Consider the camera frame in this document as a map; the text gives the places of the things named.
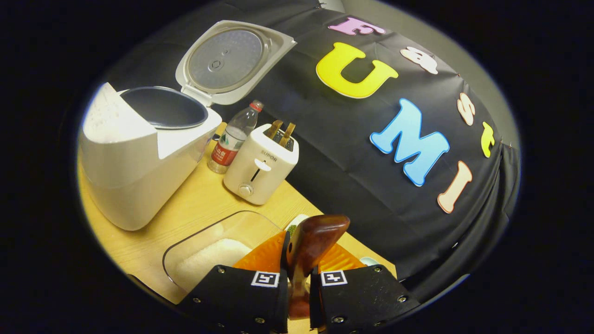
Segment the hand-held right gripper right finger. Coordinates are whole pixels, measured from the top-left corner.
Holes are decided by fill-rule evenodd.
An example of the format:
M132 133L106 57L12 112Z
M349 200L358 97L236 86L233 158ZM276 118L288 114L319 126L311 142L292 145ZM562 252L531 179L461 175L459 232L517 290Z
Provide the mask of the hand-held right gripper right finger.
M409 317L420 302L382 264L310 275L310 329L319 334L378 334Z

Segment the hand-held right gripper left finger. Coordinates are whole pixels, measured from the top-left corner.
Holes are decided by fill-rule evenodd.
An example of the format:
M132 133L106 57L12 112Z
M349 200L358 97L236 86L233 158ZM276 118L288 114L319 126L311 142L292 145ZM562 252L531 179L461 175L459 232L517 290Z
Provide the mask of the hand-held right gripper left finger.
M179 311L217 334L286 334L289 287L284 259L289 235L278 235L277 272L217 264L182 299Z

